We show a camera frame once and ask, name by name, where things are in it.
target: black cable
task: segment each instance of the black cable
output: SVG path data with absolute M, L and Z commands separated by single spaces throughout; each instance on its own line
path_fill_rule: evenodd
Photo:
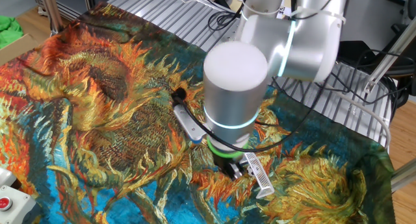
M 325 80 L 324 82 L 324 86 L 326 85 L 326 83 L 328 82 L 328 79 Z M 285 143 L 287 140 L 289 140 L 293 135 L 294 132 L 297 132 L 305 123 L 307 117 L 309 117 L 310 113 L 312 113 L 313 109 L 315 108 L 315 106 L 317 105 L 322 93 L 323 93 L 323 89 L 319 90 L 319 93 L 317 95 L 317 97 L 315 98 L 311 108 L 308 110 L 307 114 L 305 115 L 305 117 L 302 119 L 302 121 L 300 122 L 299 126 L 297 126 L 297 128 L 295 128 L 294 131 L 292 131 L 288 136 L 284 137 L 284 139 L 280 140 L 279 142 L 273 143 L 272 145 L 269 145 L 267 147 L 261 148 L 261 149 L 241 149 L 239 147 L 235 147 L 234 145 L 225 142 L 224 140 L 220 139 L 219 137 L 217 137 L 211 130 L 209 130 L 207 127 L 205 127 L 195 116 L 194 114 L 189 110 L 188 105 L 184 102 L 184 100 L 182 100 L 180 97 L 176 96 L 173 97 L 174 101 L 177 101 L 180 105 L 183 105 L 183 108 L 185 109 L 185 111 L 188 113 L 188 115 L 192 118 L 192 120 L 194 120 L 194 122 L 202 129 L 204 130 L 210 137 L 212 137 L 214 140 L 218 141 L 219 143 L 225 145 L 226 147 L 235 150 L 235 151 L 239 151 L 239 152 L 243 152 L 243 153 L 260 153 L 260 152 L 264 152 L 264 151 L 268 151 L 270 149 L 273 149 L 274 147 L 281 145 L 283 143 Z
M 328 6 L 328 4 L 331 2 L 332 0 L 327 0 L 326 1 L 326 3 L 325 3 L 325 5 L 320 9 L 320 10 L 324 10 L 325 8 L 326 8 L 326 6 Z M 313 16 L 316 16 L 318 13 L 314 13 L 314 14 L 312 14 L 312 15 L 310 15 L 310 16 L 306 16 L 306 17 L 303 17 L 303 18 L 297 18 L 296 16 L 293 16 L 292 17 L 292 19 L 309 19 L 309 18 L 312 18 Z
M 243 8 L 244 4 L 241 4 L 240 8 L 234 13 L 229 11 L 221 11 L 221 12 L 215 12 L 212 14 L 208 19 L 208 27 L 212 31 L 219 31 L 222 29 L 225 29 L 231 22 L 234 21 L 234 19 L 238 18 L 240 16 L 241 10 Z M 214 28 L 211 26 L 211 23 L 216 20 L 217 27 Z

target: red button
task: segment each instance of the red button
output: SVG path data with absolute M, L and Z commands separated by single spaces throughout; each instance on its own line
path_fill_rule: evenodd
M 6 211 L 12 206 L 12 200 L 8 197 L 0 198 L 0 211 Z

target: painted cloth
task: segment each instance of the painted cloth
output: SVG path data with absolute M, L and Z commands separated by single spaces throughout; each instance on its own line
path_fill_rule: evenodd
M 186 89 L 203 121 L 205 52 L 102 3 L 0 66 L 0 164 L 42 207 L 40 223 L 394 223 L 393 167 L 378 143 L 312 112 L 259 157 L 275 193 L 218 171 L 176 120 Z M 297 127 L 307 107 L 269 88 L 251 147 Z

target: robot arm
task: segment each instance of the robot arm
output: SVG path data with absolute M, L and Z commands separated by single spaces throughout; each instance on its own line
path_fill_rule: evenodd
M 297 5 L 300 12 L 294 21 L 275 15 L 242 17 L 237 37 L 266 56 L 269 77 L 320 82 L 330 74 L 337 57 L 346 0 L 297 0 Z
M 236 165 L 242 152 L 245 158 L 255 158 L 256 150 L 245 146 L 271 77 L 323 81 L 337 56 L 346 0 L 298 0 L 298 9 L 303 10 L 294 21 L 276 19 L 275 13 L 250 16 L 250 8 L 276 12 L 280 3 L 281 0 L 246 0 L 237 41 L 220 44 L 208 53 L 203 77 L 204 125 L 190 118 L 192 113 L 184 111 L 184 102 L 174 107 L 194 142 L 208 133 L 207 143 L 215 163 L 234 179 L 240 176 Z M 256 178 L 267 178 L 264 170 L 253 172 Z M 267 191 L 265 194 L 272 191 L 267 184 L 261 187 Z

